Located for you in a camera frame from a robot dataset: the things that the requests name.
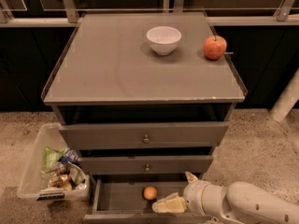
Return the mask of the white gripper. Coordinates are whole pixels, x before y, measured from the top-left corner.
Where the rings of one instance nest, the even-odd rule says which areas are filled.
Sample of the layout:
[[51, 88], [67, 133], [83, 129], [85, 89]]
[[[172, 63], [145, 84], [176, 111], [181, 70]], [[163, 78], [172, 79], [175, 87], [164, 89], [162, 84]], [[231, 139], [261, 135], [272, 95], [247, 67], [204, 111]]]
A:
[[185, 173], [185, 176], [189, 184], [183, 191], [183, 197], [175, 192], [158, 200], [152, 205], [155, 213], [184, 213], [188, 209], [201, 216], [206, 214], [202, 204], [202, 195], [209, 183], [198, 180], [198, 177], [189, 171]]

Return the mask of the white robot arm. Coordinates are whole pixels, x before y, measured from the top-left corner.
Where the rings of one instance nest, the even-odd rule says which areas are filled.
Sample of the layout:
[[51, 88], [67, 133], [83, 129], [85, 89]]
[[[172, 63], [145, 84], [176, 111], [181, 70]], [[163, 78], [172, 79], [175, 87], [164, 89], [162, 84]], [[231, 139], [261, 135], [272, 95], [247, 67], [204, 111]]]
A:
[[223, 224], [299, 224], [298, 76], [270, 111], [236, 111], [202, 180], [187, 173], [183, 194], [153, 204], [157, 213], [213, 216]]

